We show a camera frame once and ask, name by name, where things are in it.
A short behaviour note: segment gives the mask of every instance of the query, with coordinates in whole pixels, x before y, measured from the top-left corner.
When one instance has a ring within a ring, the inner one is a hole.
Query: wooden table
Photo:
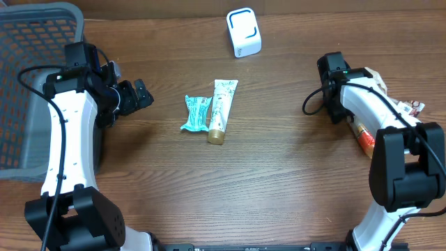
[[[391,97],[425,102],[420,119],[446,128],[446,10],[258,21],[263,49],[243,59],[234,59],[224,17],[86,23],[89,42],[119,63],[124,79],[142,78],[155,98],[107,130],[97,175],[130,227],[164,243],[342,241],[372,200],[370,159],[345,123],[301,111],[321,84],[316,60],[328,52],[377,70]],[[206,133],[180,131],[184,96],[212,96],[214,79],[240,80],[222,146],[207,143]],[[40,187],[0,182],[0,250],[40,247],[23,213]],[[397,240],[412,250],[446,250],[445,221],[412,219]]]

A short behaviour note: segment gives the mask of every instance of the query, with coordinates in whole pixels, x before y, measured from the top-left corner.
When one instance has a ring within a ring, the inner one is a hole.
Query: gold cap
[[[223,144],[224,132],[217,129],[209,130],[208,142],[212,144]]]

